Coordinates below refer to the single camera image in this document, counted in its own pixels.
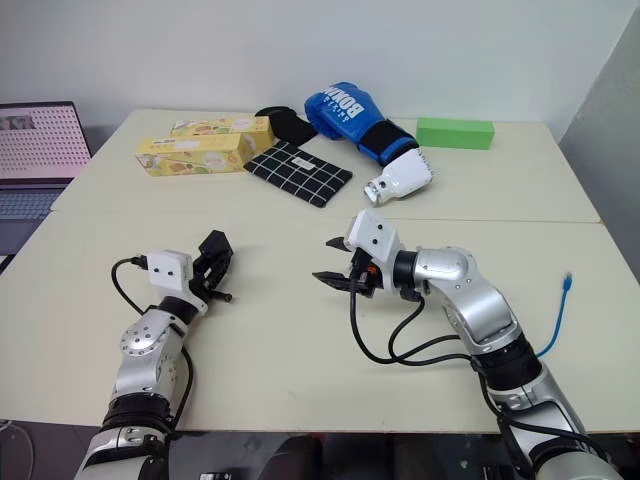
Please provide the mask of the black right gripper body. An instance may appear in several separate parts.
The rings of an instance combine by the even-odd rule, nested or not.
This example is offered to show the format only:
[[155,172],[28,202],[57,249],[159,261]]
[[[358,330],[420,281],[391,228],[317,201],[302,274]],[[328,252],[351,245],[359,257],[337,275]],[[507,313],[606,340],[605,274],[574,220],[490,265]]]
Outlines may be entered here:
[[372,256],[357,248],[351,258],[348,291],[371,298],[377,289],[383,288],[383,275]]

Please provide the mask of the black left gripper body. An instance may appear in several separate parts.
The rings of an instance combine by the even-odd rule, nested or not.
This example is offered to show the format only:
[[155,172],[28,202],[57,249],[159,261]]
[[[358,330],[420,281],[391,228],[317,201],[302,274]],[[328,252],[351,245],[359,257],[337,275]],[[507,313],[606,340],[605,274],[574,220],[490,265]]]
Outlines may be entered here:
[[213,261],[215,255],[201,253],[193,261],[193,278],[189,281],[191,292],[203,301],[212,301],[209,299],[211,291],[219,291],[217,289],[219,283],[213,282]]

